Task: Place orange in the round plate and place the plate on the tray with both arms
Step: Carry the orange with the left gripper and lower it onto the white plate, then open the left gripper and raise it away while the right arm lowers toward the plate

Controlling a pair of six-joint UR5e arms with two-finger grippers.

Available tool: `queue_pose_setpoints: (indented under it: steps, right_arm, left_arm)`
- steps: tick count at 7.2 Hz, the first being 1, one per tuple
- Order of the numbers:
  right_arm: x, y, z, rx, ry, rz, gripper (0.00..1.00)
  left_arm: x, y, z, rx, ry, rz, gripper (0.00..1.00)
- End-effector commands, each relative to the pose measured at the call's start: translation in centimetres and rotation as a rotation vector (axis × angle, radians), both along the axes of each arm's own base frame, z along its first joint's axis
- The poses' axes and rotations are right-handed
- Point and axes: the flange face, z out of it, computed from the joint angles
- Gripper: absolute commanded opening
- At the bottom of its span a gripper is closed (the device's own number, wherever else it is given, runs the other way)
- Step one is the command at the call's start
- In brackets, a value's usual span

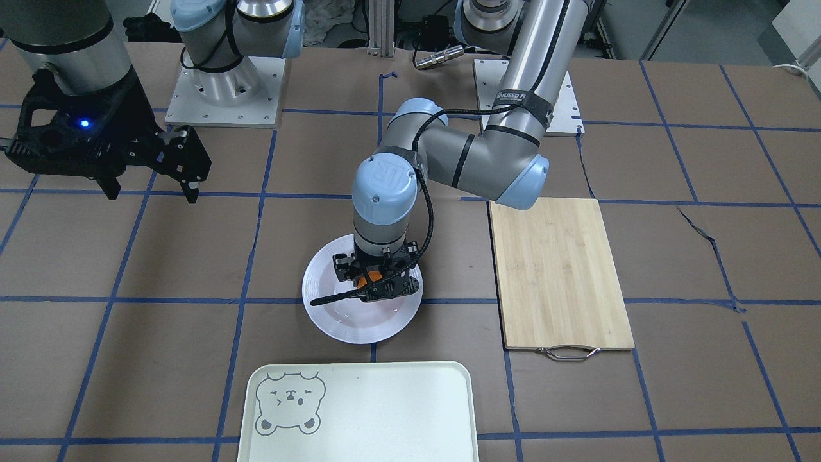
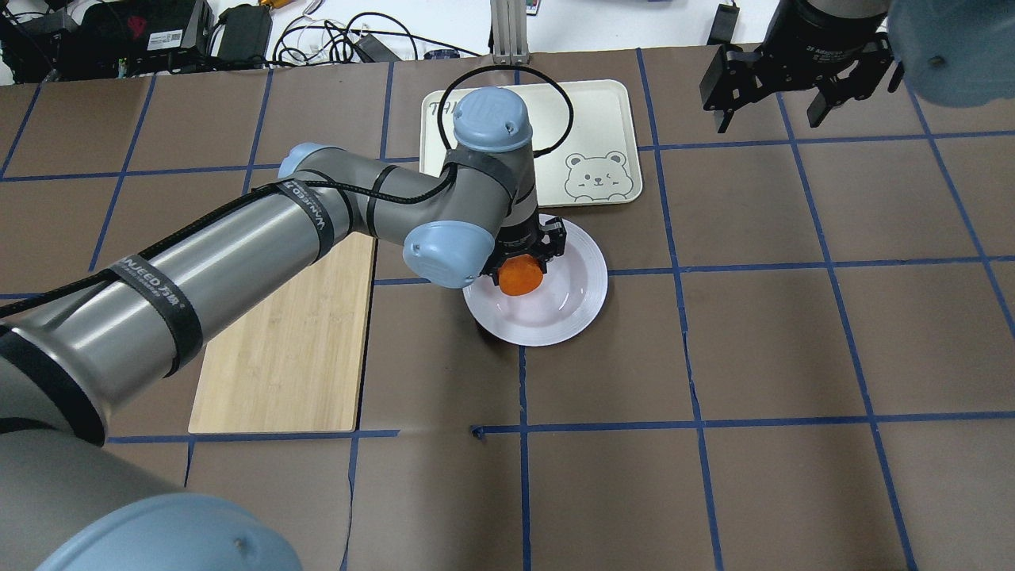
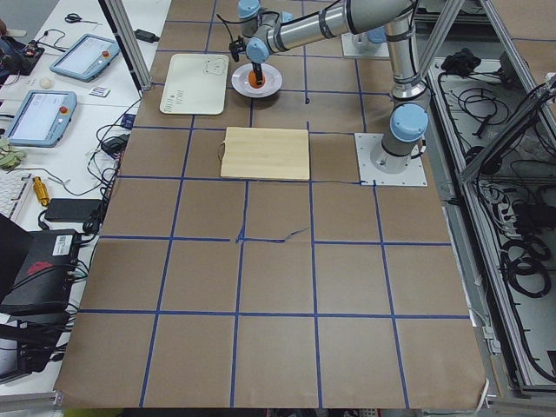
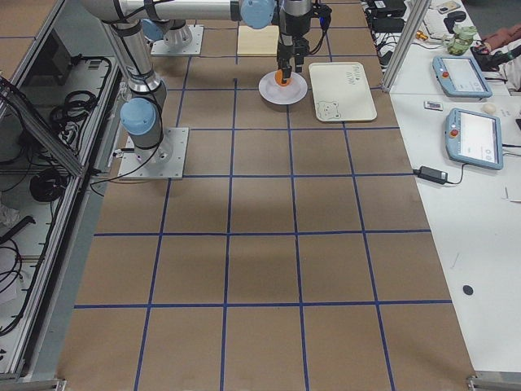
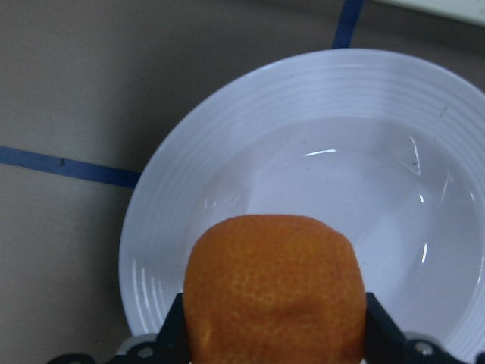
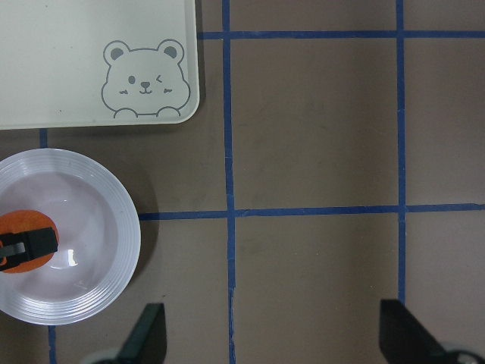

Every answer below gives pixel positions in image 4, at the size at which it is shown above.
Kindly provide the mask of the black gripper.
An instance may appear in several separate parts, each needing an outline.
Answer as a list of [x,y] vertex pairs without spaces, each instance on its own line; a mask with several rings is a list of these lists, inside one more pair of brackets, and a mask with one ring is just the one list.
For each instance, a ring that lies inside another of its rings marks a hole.
[[304,59],[310,55],[309,41],[304,37],[280,34],[277,46],[277,75],[282,83],[291,81],[291,72],[302,72]]

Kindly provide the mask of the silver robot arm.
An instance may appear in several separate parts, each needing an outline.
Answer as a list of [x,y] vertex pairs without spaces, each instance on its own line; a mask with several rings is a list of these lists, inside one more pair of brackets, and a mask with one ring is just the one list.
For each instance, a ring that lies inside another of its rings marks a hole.
[[120,122],[141,163],[164,163],[173,154],[162,125],[166,85],[145,45],[144,20],[166,28],[188,19],[241,20],[253,29],[273,24],[280,33],[287,31],[281,1],[84,1],[82,5],[107,27],[118,62],[127,72],[131,100],[123,105]]
[[315,17],[311,1],[144,1],[139,16],[150,20],[233,20],[252,29],[278,26],[277,64],[284,84],[301,72],[311,54],[306,34]]

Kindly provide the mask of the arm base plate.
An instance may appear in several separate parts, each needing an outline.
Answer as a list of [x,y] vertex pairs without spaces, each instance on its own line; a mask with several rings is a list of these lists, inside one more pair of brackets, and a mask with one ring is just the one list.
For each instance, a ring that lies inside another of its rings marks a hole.
[[155,152],[154,148],[149,151],[135,148],[128,136],[125,147],[131,152],[122,154],[118,176],[123,180],[182,179],[188,138],[187,127],[164,128],[163,141]]
[[204,27],[201,24],[186,24],[175,30],[169,30],[162,39],[151,47],[154,57],[183,57],[200,55]]

